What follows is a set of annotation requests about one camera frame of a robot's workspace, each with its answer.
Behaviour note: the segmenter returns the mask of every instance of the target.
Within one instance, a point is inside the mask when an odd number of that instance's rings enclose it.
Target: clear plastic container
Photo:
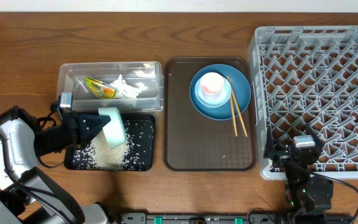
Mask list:
[[[86,86],[84,79],[92,77],[110,84],[119,75],[130,86],[143,83],[147,87],[136,99],[100,99]],[[100,107],[116,107],[120,111],[162,111],[163,75],[158,62],[71,63],[60,67],[57,95],[70,92],[73,110],[97,111]]]

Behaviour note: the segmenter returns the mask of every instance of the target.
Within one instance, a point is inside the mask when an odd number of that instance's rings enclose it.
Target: white tissue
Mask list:
[[[142,91],[146,90],[147,87],[143,83],[136,83],[136,87],[128,85],[125,80],[122,79],[122,75],[117,80],[110,83],[116,89],[114,98],[120,99],[136,99]]]

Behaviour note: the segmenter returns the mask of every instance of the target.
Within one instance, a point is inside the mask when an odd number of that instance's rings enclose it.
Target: wooden table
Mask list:
[[[358,24],[358,14],[0,13],[0,113],[13,105],[46,116],[64,63],[159,61],[177,56],[241,56],[259,26]],[[162,162],[163,113],[156,114],[153,167],[147,172],[44,169],[80,204],[115,212],[247,213],[288,208],[282,181],[248,172],[173,172]],[[46,156],[58,164],[63,154]],[[358,180],[350,180],[358,187]],[[336,184],[330,212],[353,215],[357,194]],[[31,205],[24,215],[39,205]]]

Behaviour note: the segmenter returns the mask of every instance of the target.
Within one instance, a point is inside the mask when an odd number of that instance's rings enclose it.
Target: brown serving tray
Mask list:
[[[198,112],[190,100],[191,79],[198,70],[217,63],[237,68],[250,81],[248,64],[240,57],[177,57],[165,67],[163,161],[171,170],[245,171],[255,164],[253,96],[242,113],[248,138],[238,117],[238,137],[235,137],[232,119],[209,119]]]

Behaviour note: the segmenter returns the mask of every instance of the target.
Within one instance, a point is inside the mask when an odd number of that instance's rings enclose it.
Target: yellow packet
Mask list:
[[[116,90],[111,85],[91,77],[85,78],[85,83],[97,97],[102,99],[112,99],[116,93]]]

